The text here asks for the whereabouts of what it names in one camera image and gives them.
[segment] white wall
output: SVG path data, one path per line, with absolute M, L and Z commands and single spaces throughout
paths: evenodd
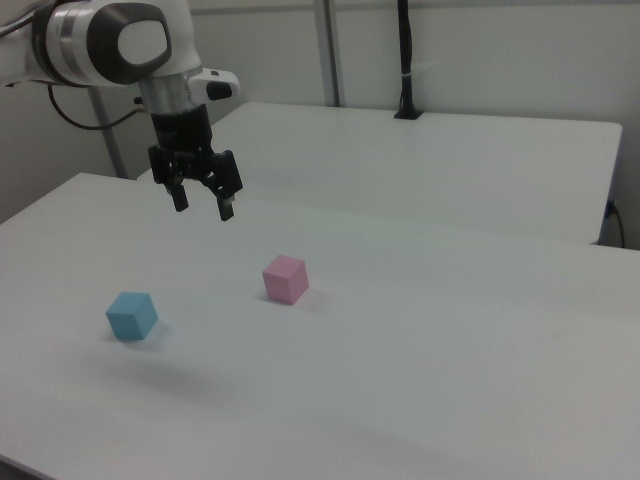
M 414 80 L 420 107 L 622 124 L 612 197 L 640 248 L 640 6 L 420 8 L 411 19 L 414 65 L 435 64 Z M 397 109 L 396 12 L 338 8 L 337 27 L 346 105 Z
M 29 2 L 2 0 L 0 23 L 24 3 Z M 96 123 L 86 91 L 56 92 L 69 115 Z M 114 173 L 102 135 L 67 125 L 38 84 L 0 89 L 0 168 L 0 223 L 79 172 Z
M 220 6 L 222 0 L 206 1 Z M 232 71 L 242 84 L 241 98 L 223 100 L 209 109 L 212 122 L 246 101 L 325 104 L 316 20 L 311 2 L 306 3 L 306 10 L 249 9 L 245 13 L 237 8 L 194 16 L 196 47 L 203 65 Z M 137 95 L 136 89 L 103 89 L 102 93 L 113 118 L 130 109 Z M 149 169 L 147 148 L 156 141 L 151 120 L 138 116 L 114 131 L 127 172 L 136 178 Z

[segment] pink cube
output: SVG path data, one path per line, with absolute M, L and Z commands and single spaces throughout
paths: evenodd
M 279 255 L 263 272 L 267 296 L 271 300 L 293 305 L 309 289 L 304 260 Z

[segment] table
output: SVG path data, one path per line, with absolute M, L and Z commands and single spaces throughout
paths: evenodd
M 0 226 L 0 455 L 58 480 L 636 479 L 637 252 L 80 175 Z M 260 272 L 305 259 L 311 290 Z M 104 311 L 150 292 L 147 340 Z
M 248 197 L 588 244 L 600 237 L 621 130 L 249 103 L 214 125 L 213 146 L 233 150 Z

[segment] blue cube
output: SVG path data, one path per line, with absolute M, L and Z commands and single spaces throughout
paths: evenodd
M 158 320 L 148 293 L 122 292 L 107 310 L 118 340 L 144 340 Z

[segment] cube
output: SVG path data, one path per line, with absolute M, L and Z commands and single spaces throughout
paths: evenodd
M 267 296 L 287 305 L 293 305 L 309 289 L 307 267 L 303 260 L 279 255 L 262 272 Z
M 158 314 L 148 293 L 122 292 L 107 310 L 107 318 L 118 340 L 144 340 Z

